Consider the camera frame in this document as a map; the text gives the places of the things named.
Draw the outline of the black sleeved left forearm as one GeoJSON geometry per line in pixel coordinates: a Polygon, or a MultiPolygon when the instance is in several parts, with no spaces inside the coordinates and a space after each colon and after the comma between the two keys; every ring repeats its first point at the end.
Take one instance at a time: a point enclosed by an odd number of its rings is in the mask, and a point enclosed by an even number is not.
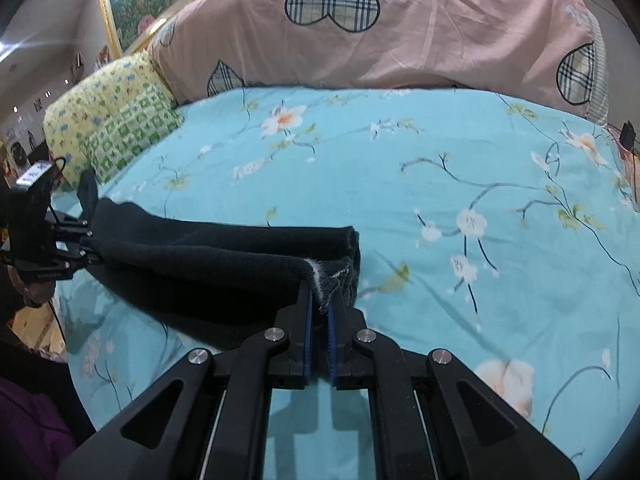
{"type": "Polygon", "coordinates": [[[26,347],[1,326],[1,477],[53,479],[96,433],[70,368],[26,347]]]}

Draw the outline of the left hand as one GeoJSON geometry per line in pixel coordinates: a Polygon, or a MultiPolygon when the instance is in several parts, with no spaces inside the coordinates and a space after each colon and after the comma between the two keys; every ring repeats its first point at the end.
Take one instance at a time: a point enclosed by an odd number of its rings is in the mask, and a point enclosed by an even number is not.
{"type": "Polygon", "coordinates": [[[8,275],[17,292],[36,306],[46,304],[54,296],[55,282],[25,283],[21,280],[13,266],[8,266],[8,275]]]}

